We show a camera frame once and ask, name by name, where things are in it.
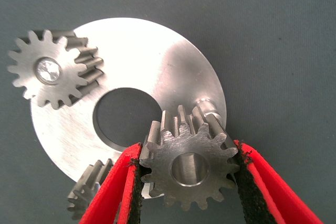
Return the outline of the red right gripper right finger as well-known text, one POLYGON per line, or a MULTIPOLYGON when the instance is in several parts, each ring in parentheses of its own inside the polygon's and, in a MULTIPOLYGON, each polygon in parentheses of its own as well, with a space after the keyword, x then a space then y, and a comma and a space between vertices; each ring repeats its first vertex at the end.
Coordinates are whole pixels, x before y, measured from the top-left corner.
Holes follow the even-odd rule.
POLYGON ((247 223, 322 223, 257 150, 234 140, 238 193, 247 223))

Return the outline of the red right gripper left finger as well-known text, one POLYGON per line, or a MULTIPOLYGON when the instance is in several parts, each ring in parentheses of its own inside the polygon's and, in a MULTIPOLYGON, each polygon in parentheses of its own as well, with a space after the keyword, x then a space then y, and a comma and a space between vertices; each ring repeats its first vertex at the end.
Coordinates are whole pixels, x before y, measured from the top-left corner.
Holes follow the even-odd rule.
POLYGON ((140 223, 141 144, 128 147, 107 175, 80 223, 140 223))

